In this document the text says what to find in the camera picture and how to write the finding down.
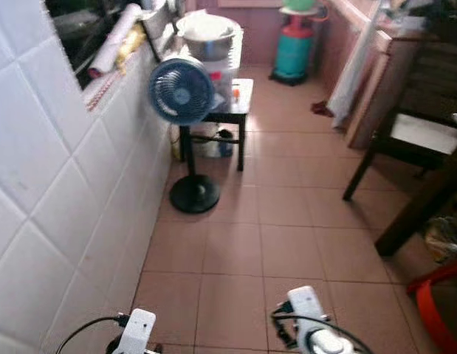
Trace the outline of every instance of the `stainless steel bowl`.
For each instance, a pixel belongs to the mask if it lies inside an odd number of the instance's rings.
[[[194,38],[188,38],[184,34],[184,28],[186,26],[185,21],[187,21],[187,18],[179,20],[177,22],[177,27],[182,32],[182,37],[189,48],[190,55],[200,61],[218,61],[225,59],[233,45],[233,38],[241,31],[239,24],[230,20],[231,27],[227,34],[212,41],[199,41]]]

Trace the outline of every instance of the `electric fan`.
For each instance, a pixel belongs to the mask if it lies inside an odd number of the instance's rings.
[[[189,174],[172,186],[171,203],[182,212],[206,212],[219,201],[220,188],[207,176],[196,174],[189,126],[201,122],[211,109],[212,81],[197,59],[171,58],[151,73],[148,93],[161,118],[181,126],[180,139],[187,154]]]

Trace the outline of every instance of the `fan base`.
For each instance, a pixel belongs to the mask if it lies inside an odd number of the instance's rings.
[[[220,187],[207,176],[185,176],[169,192],[172,205],[188,214],[199,214],[212,209],[220,199]]]

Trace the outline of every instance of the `white tiled wall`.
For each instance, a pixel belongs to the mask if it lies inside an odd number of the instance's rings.
[[[89,113],[43,4],[0,1],[0,354],[53,353],[131,307],[170,164],[150,57]],[[114,334],[97,326],[65,353],[103,353]]]

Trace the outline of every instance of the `black cable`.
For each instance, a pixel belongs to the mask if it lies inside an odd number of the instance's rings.
[[[358,343],[365,351],[361,351],[361,353],[366,353],[366,354],[374,354],[372,352],[371,349],[369,349],[369,347],[364,344],[359,338],[357,338],[355,335],[353,335],[352,333],[348,332],[347,330],[344,330],[338,326],[335,326],[334,324],[331,324],[331,323],[328,323],[328,322],[325,322],[325,321],[322,321],[320,319],[315,319],[313,317],[308,317],[308,316],[298,316],[298,315],[281,315],[281,316],[275,316],[274,313],[271,314],[271,319],[273,320],[280,320],[280,319],[306,319],[306,320],[309,320],[309,321],[313,321],[313,322],[317,322],[317,323],[321,323],[322,325],[325,325],[325,326],[328,326],[330,328],[332,328],[333,330],[336,330],[337,332],[340,332],[342,333],[343,335],[349,337],[350,339],[352,339],[353,341],[355,341],[356,343]]]
[[[161,63],[161,57],[159,56],[159,53],[157,52],[156,47],[154,46],[154,42],[151,39],[151,34],[150,34],[148,28],[146,27],[144,21],[141,21],[141,25],[142,25],[143,30],[145,31],[146,39],[148,39],[148,43],[151,48],[151,51],[153,52],[154,60],[156,61],[156,63],[159,64],[159,63]]]
[[[79,332],[85,330],[87,327],[90,327],[92,325],[95,325],[96,323],[98,322],[103,322],[103,321],[116,321],[118,322],[120,325],[122,324],[122,316],[117,316],[117,317],[100,317],[99,319],[93,319],[87,323],[85,323],[84,325],[80,326],[77,330],[75,330],[74,332],[71,333],[71,335],[69,337],[67,337],[62,343],[61,345],[59,346],[59,348],[56,350],[56,353],[55,354],[60,354],[62,349],[66,346],[67,342],[70,341],[71,339],[73,339]]]

